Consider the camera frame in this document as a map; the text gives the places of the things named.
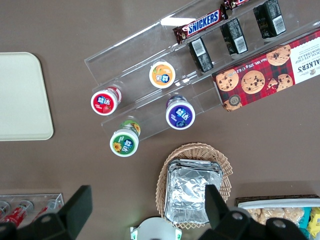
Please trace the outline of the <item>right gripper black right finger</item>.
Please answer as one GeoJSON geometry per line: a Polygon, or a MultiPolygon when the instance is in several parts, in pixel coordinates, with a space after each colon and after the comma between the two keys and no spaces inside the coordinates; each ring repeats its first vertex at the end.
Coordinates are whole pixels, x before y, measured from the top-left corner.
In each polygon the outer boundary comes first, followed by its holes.
{"type": "Polygon", "coordinates": [[[253,220],[242,208],[230,210],[215,185],[205,186],[205,211],[211,228],[201,240],[305,240],[290,220],[270,218],[265,225],[253,220]]]}

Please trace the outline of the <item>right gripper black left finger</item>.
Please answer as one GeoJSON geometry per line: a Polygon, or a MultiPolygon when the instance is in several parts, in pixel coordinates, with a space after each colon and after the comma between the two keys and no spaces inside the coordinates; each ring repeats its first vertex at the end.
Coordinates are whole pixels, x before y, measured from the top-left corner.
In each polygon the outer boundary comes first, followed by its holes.
{"type": "Polygon", "coordinates": [[[93,212],[92,187],[82,185],[56,213],[17,228],[14,223],[0,224],[2,240],[75,240],[93,212]]]}

